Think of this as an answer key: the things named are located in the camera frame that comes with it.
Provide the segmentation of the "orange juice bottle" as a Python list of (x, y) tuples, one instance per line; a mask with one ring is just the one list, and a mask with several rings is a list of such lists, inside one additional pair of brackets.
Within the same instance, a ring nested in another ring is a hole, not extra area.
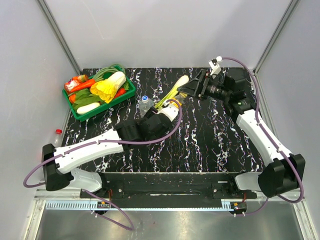
[(187, 96), (187, 94), (179, 92), (172, 98), (173, 101), (171, 103), (178, 109), (179, 107), (182, 107)]

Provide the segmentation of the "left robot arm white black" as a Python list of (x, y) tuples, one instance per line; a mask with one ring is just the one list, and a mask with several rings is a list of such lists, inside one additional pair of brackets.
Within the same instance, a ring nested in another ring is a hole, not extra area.
[(151, 108), (144, 117), (126, 120), (96, 137), (65, 147), (49, 143), (42, 147), (42, 162), (52, 158), (43, 167), (45, 189), (49, 192), (66, 187), (86, 189), (96, 197), (107, 195), (109, 186), (97, 172), (79, 169), (79, 166), (97, 158), (122, 153), (161, 140), (172, 128), (179, 114), (173, 104), (156, 111)]

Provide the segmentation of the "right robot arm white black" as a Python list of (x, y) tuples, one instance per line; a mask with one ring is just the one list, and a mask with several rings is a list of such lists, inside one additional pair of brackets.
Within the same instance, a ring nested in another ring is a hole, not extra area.
[(180, 93), (204, 100), (220, 100), (224, 111), (249, 137), (258, 150), (265, 168), (262, 172), (241, 173), (227, 186), (228, 194), (239, 198), (246, 190), (262, 192), (273, 198), (300, 187), (306, 161), (293, 154), (269, 130), (255, 105), (246, 96), (246, 80), (225, 76), (223, 81), (202, 69), (195, 78), (178, 87)]

